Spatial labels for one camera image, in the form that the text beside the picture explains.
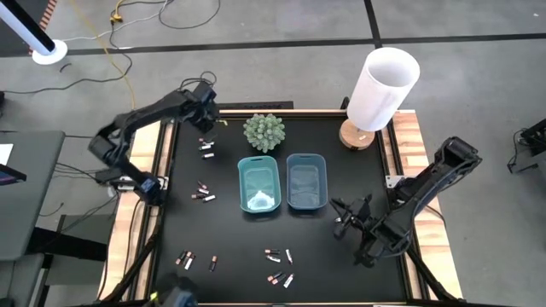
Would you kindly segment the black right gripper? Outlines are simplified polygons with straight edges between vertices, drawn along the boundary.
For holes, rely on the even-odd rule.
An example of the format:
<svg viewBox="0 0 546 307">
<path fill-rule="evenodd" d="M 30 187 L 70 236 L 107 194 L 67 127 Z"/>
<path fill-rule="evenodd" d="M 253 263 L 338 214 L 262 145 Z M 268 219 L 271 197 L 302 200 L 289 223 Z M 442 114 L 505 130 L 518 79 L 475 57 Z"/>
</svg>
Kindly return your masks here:
<svg viewBox="0 0 546 307">
<path fill-rule="evenodd" d="M 377 222 L 372 214 L 371 201 L 373 195 L 368 194 L 363 198 L 354 200 L 350 205 L 341 198 L 331 198 L 329 204 L 338 214 L 348 214 L 348 221 L 339 222 L 334 226 L 334 238 L 343 239 L 348 229 L 353 228 L 368 233 Z"/>
</svg>

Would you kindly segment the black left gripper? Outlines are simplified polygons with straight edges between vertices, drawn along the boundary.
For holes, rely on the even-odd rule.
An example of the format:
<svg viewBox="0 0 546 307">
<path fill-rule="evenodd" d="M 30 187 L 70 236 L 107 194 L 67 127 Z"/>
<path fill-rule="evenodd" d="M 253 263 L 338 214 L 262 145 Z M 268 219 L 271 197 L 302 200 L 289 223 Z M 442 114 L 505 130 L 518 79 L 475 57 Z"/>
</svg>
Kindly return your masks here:
<svg viewBox="0 0 546 307">
<path fill-rule="evenodd" d="M 219 131 L 218 107 L 214 100 L 210 101 L 192 101 L 189 104 L 189 112 L 186 115 L 186 121 L 191 123 L 201 133 L 211 133 L 205 136 L 205 142 L 214 142 Z"/>
</svg>

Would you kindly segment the blue plastic bin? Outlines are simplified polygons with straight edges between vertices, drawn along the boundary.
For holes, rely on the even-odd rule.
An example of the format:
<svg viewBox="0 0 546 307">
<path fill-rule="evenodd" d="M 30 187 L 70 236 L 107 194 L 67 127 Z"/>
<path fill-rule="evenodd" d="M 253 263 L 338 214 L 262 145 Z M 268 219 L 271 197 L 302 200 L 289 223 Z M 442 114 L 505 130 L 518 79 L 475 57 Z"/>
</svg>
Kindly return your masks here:
<svg viewBox="0 0 546 307">
<path fill-rule="evenodd" d="M 328 202 L 325 159 L 317 153 L 294 153 L 287 157 L 287 203 L 294 210 L 312 211 Z"/>
</svg>

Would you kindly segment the potted green succulent plant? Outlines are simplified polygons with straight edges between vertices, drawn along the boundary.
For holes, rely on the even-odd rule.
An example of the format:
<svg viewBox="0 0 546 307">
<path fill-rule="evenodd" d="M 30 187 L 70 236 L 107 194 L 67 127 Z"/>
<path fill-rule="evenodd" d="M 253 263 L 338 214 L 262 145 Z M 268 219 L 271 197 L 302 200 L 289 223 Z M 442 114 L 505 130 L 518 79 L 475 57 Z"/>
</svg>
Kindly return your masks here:
<svg viewBox="0 0 546 307">
<path fill-rule="evenodd" d="M 255 113 L 243 125 L 243 135 L 253 148 L 266 154 L 285 140 L 285 125 L 272 113 Z"/>
</svg>

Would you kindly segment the teal plastic bin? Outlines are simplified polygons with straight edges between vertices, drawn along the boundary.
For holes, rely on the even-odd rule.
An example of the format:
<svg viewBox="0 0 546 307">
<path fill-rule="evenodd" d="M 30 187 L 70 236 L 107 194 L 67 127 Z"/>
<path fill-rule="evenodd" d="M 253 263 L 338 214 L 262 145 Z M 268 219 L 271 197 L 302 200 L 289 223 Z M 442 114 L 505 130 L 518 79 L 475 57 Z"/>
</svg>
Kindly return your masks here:
<svg viewBox="0 0 546 307">
<path fill-rule="evenodd" d="M 251 214 L 274 211 L 282 200 L 280 177 L 276 160 L 268 155 L 241 159 L 237 168 L 241 204 Z"/>
</svg>

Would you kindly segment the white shade table lamp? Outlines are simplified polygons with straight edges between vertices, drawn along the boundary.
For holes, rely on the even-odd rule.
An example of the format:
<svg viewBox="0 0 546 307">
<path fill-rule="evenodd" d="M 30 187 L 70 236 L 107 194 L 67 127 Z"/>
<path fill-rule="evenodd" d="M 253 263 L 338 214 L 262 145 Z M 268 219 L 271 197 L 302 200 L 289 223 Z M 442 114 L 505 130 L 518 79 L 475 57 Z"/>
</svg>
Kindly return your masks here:
<svg viewBox="0 0 546 307">
<path fill-rule="evenodd" d="M 346 103 L 347 119 L 340 140 L 352 150 L 363 150 L 392 119 L 421 74 L 413 55 L 383 47 L 370 52 Z"/>
</svg>

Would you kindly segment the dark blue blurred object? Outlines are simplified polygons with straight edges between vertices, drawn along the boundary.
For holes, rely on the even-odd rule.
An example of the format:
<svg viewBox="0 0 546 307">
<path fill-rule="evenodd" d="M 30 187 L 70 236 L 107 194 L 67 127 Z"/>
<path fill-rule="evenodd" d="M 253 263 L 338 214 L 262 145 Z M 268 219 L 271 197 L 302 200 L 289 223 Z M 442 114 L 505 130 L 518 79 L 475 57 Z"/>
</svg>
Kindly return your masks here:
<svg viewBox="0 0 546 307">
<path fill-rule="evenodd" d="M 188 277 L 176 273 L 163 275 L 154 290 L 143 307 L 199 307 L 195 296 L 197 286 Z"/>
</svg>

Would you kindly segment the pole with round white base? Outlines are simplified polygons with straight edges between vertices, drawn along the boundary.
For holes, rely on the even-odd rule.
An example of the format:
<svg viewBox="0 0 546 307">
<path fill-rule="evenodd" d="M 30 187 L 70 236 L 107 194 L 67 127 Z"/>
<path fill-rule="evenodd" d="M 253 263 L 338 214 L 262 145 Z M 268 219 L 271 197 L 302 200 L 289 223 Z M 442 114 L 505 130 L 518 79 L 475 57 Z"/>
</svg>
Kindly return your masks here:
<svg viewBox="0 0 546 307">
<path fill-rule="evenodd" d="M 0 0 L 0 19 L 30 47 L 37 64 L 52 65 L 67 55 L 67 45 L 50 38 L 16 0 Z"/>
</svg>

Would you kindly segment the grey desk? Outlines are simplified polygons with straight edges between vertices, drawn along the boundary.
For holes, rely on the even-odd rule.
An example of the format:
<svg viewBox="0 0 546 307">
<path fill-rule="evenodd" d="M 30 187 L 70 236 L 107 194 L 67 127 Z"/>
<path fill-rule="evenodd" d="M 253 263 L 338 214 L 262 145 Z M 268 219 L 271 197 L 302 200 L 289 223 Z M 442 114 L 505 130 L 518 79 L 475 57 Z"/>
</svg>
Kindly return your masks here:
<svg viewBox="0 0 546 307">
<path fill-rule="evenodd" d="M 26 253 L 64 138 L 59 130 L 0 133 L 0 144 L 14 145 L 7 166 L 26 174 L 0 186 L 0 261 Z"/>
</svg>

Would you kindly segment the dark tablet device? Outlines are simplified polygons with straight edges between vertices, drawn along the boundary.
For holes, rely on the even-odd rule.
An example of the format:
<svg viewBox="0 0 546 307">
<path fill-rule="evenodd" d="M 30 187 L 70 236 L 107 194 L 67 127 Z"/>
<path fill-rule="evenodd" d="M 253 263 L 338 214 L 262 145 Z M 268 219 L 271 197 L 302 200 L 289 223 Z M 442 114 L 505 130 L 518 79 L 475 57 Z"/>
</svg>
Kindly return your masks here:
<svg viewBox="0 0 546 307">
<path fill-rule="evenodd" d="M 0 164 L 0 186 L 6 186 L 25 181 L 26 174 L 21 173 L 6 165 Z"/>
</svg>

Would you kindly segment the black metal table frame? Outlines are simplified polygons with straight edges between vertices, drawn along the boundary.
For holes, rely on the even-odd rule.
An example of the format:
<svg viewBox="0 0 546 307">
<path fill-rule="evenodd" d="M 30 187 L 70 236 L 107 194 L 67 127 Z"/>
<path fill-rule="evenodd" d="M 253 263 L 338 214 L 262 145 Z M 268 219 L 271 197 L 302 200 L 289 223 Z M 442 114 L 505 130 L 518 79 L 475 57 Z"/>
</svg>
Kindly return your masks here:
<svg viewBox="0 0 546 307">
<path fill-rule="evenodd" d="M 156 122 L 142 127 L 135 134 L 131 149 L 131 162 L 145 171 L 155 166 L 161 175 L 171 165 L 167 156 L 174 150 L 175 125 L 171 122 Z M 383 130 L 386 142 L 387 169 L 396 170 L 400 162 L 404 175 L 415 175 L 428 164 L 417 115 L 414 110 L 400 110 L 393 117 L 393 124 Z M 157 208 L 149 209 L 138 201 L 132 192 L 120 196 L 116 211 L 112 236 L 107 250 L 108 262 L 105 266 L 102 285 L 104 290 L 99 297 L 105 298 L 126 275 L 135 262 L 146 239 L 152 234 L 156 224 Z M 450 243 L 445 229 L 445 220 L 437 199 L 416 218 L 416 238 L 424 263 L 432 271 L 442 286 L 460 298 L 462 290 L 456 273 Z"/>
</svg>

